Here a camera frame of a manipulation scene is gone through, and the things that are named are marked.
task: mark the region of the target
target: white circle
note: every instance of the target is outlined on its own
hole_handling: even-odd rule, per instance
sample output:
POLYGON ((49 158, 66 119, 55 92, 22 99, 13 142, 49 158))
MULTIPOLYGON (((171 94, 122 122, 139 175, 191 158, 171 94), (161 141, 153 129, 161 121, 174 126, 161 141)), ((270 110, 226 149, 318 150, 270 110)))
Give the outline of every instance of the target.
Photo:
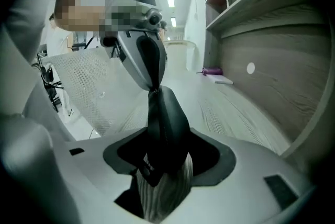
POLYGON ((247 72, 249 74, 253 74, 254 71, 255 71, 255 64, 250 62, 247 66, 247 72))

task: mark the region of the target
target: white notebook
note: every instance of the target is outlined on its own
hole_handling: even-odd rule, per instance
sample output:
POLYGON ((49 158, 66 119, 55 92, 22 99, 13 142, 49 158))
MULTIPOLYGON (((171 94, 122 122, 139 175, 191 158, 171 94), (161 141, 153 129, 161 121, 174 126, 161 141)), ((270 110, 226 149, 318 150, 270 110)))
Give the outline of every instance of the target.
POLYGON ((224 77, 223 75, 213 75, 207 74, 207 78, 209 78, 215 84, 233 84, 234 82, 224 77))

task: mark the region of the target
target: perforated mesh panel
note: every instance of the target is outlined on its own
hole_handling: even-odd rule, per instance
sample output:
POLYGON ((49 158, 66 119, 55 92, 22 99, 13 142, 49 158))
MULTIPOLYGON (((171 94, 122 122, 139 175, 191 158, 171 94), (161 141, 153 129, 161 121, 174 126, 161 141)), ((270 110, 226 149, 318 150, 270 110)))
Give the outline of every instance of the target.
POLYGON ((128 121, 134 111, 147 113, 144 104, 148 104, 148 92, 135 83, 119 59, 110 59, 104 48, 43 60, 44 64, 48 62, 55 67, 71 102, 100 135, 107 130, 130 129, 125 126, 145 126, 146 117, 140 117, 135 126, 128 121))

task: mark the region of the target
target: black knob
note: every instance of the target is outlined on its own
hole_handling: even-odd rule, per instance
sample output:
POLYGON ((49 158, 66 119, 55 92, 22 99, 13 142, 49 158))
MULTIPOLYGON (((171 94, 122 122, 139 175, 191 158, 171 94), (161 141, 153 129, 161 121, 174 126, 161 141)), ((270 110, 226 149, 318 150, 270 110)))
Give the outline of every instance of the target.
POLYGON ((151 25, 157 25, 159 23, 159 16, 152 16, 149 20, 151 25))

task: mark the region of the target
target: purple object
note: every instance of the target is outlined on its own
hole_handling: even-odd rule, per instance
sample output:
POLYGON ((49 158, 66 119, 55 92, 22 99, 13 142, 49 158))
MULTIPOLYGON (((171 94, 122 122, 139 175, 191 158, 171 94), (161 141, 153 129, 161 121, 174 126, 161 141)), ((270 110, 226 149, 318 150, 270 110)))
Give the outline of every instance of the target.
POLYGON ((203 75, 207 74, 223 75, 224 73, 220 68, 203 68, 203 75))

